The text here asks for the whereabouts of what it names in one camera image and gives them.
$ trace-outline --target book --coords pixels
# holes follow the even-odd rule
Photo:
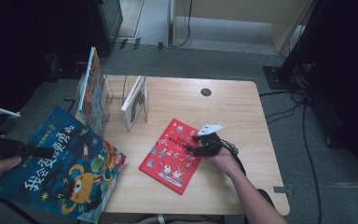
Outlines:
[[[0,198],[63,216],[98,222],[126,156],[56,106],[28,143],[54,150],[33,156],[0,176]]]
[[[138,76],[130,93],[125,99],[121,112],[123,114],[124,122],[129,131],[139,115],[144,111],[147,119],[147,83],[146,77]]]
[[[200,157],[195,157],[185,148],[185,145],[199,145],[191,138],[197,133],[197,129],[173,119],[147,153],[139,169],[183,194],[200,163]]]
[[[91,47],[89,63],[84,78],[80,80],[79,106],[76,118],[103,136],[104,124],[109,120],[107,109],[110,99],[106,76],[103,75],[97,49]]]

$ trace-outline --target red cover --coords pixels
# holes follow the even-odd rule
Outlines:
[[[185,145],[196,147],[198,143],[192,140],[191,135],[196,135],[198,132],[199,130],[182,121],[173,119],[139,169],[183,194],[200,163],[200,157],[194,157],[185,149]]]

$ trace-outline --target yellow cartoon character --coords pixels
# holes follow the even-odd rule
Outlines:
[[[92,184],[94,182],[94,179],[97,175],[92,173],[85,173],[84,174],[84,167],[80,164],[76,164],[71,167],[69,170],[69,175],[72,174],[74,170],[79,170],[80,175],[75,177],[74,185],[72,188],[72,194],[71,194],[71,201],[74,202],[74,204],[67,208],[66,204],[64,204],[61,207],[61,211],[65,214],[71,213],[74,211],[75,207],[78,203],[90,203],[90,194],[92,190]]]

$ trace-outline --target children's book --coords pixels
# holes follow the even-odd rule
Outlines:
[[[185,148],[185,145],[193,147],[199,145],[191,138],[196,134],[198,134],[197,129],[178,119],[173,119],[147,154],[139,169],[183,194],[200,163],[200,157],[195,157]]]
[[[28,156],[4,172],[0,198],[97,223],[126,156],[59,106],[28,145],[51,148],[53,158]]]
[[[110,96],[105,83],[105,76],[101,70],[97,49],[91,48],[89,64],[86,75],[80,83],[80,95],[77,119],[91,127],[91,129],[103,136],[104,124],[109,119],[109,111],[106,104]]]
[[[121,112],[123,119],[130,130],[138,119],[139,115],[144,112],[147,119],[147,83],[146,77],[138,76],[132,85],[131,91],[125,99]]]

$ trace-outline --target table top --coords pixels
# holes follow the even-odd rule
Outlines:
[[[108,80],[115,99],[104,138],[127,159],[104,212],[243,215],[230,179],[209,161],[200,162],[182,195],[138,169],[175,118],[198,129],[207,123],[226,125],[217,134],[239,149],[248,178],[270,195],[278,212],[283,216],[289,213],[286,194],[273,189],[283,187],[282,177],[254,82],[147,77],[147,122],[141,117],[127,131],[121,96],[117,97],[124,77],[108,76]],[[200,93],[205,88],[211,90],[210,96]]]

